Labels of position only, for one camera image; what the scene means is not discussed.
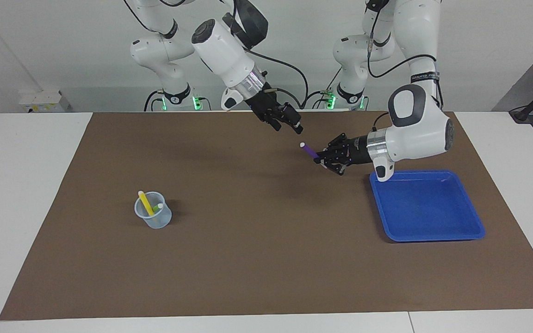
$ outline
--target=wall outlet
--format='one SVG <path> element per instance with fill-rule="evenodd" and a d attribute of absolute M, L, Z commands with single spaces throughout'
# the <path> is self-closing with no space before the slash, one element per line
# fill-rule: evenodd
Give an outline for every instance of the wall outlet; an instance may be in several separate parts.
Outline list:
<path fill-rule="evenodd" d="M 71 105 L 61 91 L 41 91 L 23 95 L 19 105 L 27 112 L 69 112 Z"/>

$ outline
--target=clear plastic cup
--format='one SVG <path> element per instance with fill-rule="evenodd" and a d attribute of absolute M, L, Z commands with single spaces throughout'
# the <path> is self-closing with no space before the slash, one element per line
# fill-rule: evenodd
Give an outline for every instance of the clear plastic cup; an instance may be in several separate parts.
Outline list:
<path fill-rule="evenodd" d="M 165 227 L 172 219 L 172 211 L 168 208 L 163 195 L 158 192 L 147 192 L 145 196 L 148 198 L 149 204 L 152 207 L 161 203 L 163 204 L 163 208 L 150 216 L 143 206 L 141 198 L 137 198 L 137 201 L 135 202 L 135 214 L 138 217 L 141 217 L 152 229 L 161 229 Z"/>

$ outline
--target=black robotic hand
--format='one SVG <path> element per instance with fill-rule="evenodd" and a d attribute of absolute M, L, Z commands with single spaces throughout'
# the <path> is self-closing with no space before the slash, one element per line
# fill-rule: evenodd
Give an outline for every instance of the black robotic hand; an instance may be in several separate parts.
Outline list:
<path fill-rule="evenodd" d="M 344 175 L 349 165 L 372 162 L 367 151 L 367 135 L 347 139 L 347 135 L 341 133 L 328 142 L 326 149 L 317 154 L 318 158 L 314 158 L 316 164 L 321 164 L 324 168 L 341 176 Z"/>
<path fill-rule="evenodd" d="M 264 88 L 270 89 L 271 87 L 266 84 Z M 274 92 L 266 93 L 263 89 L 263 91 L 257 93 L 251 99 L 247 99 L 246 104 L 248 104 L 258 119 L 271 125 L 275 131 L 281 129 L 279 122 L 288 124 L 297 134 L 303 131 L 302 124 L 300 123 L 302 116 L 291 104 L 279 104 Z"/>

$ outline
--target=yellow marker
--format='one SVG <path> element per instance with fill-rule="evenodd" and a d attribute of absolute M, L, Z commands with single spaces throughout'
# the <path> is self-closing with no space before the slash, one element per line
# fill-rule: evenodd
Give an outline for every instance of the yellow marker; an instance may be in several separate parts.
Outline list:
<path fill-rule="evenodd" d="M 145 210 L 148 211 L 148 214 L 150 216 L 154 215 L 154 210 L 152 209 L 152 205 L 149 204 L 148 198 L 145 196 L 145 193 L 143 191 L 139 191 L 139 198 L 141 199 L 141 203 L 145 207 Z"/>

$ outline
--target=green marker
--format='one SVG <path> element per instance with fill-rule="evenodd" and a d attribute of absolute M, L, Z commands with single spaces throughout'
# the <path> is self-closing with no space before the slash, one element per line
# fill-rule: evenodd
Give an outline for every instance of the green marker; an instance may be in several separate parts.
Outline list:
<path fill-rule="evenodd" d="M 154 208 L 152 208 L 152 210 L 154 211 L 154 213 L 157 213 L 157 212 L 159 212 L 162 208 L 163 208 L 163 203 L 159 203 L 159 204 L 157 204 L 157 206 L 154 206 Z"/>

